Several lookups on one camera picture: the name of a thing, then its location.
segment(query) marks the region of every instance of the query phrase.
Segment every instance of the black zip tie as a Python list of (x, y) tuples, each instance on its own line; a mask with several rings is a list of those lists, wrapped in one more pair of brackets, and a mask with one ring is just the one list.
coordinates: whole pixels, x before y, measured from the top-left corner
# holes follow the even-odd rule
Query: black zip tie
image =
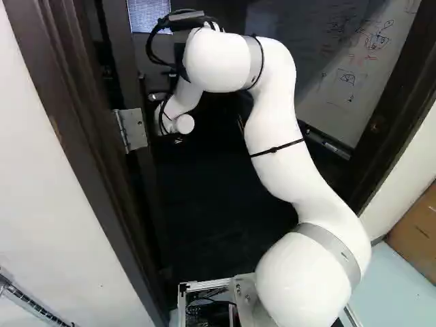
[(260, 155), (267, 155), (269, 153), (276, 153), (278, 150), (281, 150), (281, 149), (287, 148), (289, 146), (304, 142), (304, 140), (305, 140), (304, 138), (301, 138), (299, 140), (295, 140), (295, 141), (292, 141), (290, 143), (283, 144), (281, 146), (274, 146), (271, 149), (268, 149), (268, 150), (265, 150), (265, 151), (262, 151), (259, 153), (255, 153), (254, 155), (250, 155), (250, 158), (259, 157)]

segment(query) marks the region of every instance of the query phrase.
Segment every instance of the handwritten diagram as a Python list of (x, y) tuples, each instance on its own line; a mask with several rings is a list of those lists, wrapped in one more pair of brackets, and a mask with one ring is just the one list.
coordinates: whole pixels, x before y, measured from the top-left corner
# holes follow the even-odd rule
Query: handwritten diagram
[(334, 80), (328, 85), (327, 104), (347, 109), (354, 105), (368, 74), (338, 68)]
[(356, 30), (358, 37), (357, 44), (349, 50), (349, 63), (362, 67), (364, 61), (376, 61), (377, 53), (383, 50), (391, 41), (392, 37), (388, 33), (394, 25), (393, 19), (382, 21), (366, 20)]

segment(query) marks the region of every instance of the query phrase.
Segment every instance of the white wall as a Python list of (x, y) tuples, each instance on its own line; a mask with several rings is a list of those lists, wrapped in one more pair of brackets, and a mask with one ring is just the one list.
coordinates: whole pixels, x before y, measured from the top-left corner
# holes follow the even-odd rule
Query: white wall
[[(57, 141), (0, 1), (0, 266), (79, 326), (152, 326)], [(0, 300), (1, 326), (39, 326)]]
[(371, 239), (386, 233), (436, 178), (436, 104), (360, 215)]

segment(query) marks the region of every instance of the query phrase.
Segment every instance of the metal frame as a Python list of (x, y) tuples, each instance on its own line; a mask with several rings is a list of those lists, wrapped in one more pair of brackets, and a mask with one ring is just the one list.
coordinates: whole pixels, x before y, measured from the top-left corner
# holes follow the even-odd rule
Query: metal frame
[[(248, 310), (247, 312), (252, 312), (253, 310), (252, 305), (248, 304), (250, 300), (253, 300), (256, 296), (253, 294), (250, 295), (250, 291), (252, 290), (252, 287), (250, 287), (250, 284), (254, 285), (253, 280), (254, 274), (245, 274), (245, 275), (238, 275), (233, 278), (226, 278), (226, 279), (215, 279), (212, 281), (191, 281), (187, 283), (180, 283), (178, 285), (178, 297), (177, 297), (177, 308), (178, 308), (178, 327), (186, 327), (186, 294), (188, 293), (194, 293), (194, 292), (201, 292), (206, 290), (211, 290), (214, 288), (223, 288), (228, 287), (229, 292), (231, 292), (235, 297), (235, 302), (238, 303), (238, 297), (241, 297), (241, 301), (238, 303), (238, 307), (241, 306), (244, 310)], [(248, 287), (247, 289), (243, 289), (242, 285), (240, 283), (245, 283)], [(233, 310), (233, 306), (230, 305), (229, 312), (231, 314)], [(357, 318), (356, 314), (352, 310), (349, 304), (347, 304), (344, 308), (345, 316), (348, 318), (350, 324), (353, 327), (363, 327), (360, 320)], [(251, 321), (250, 319), (245, 320), (247, 324)], [(262, 322), (267, 323), (268, 319), (262, 320)]]
[(80, 0), (3, 0), (59, 142), (156, 327), (168, 312)]

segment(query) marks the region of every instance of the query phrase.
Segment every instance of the door hinge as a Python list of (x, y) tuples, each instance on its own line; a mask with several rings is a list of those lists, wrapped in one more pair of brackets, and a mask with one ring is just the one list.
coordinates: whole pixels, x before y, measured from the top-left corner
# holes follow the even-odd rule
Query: door hinge
[(112, 113), (118, 124), (126, 153), (149, 145), (141, 108), (114, 109)]

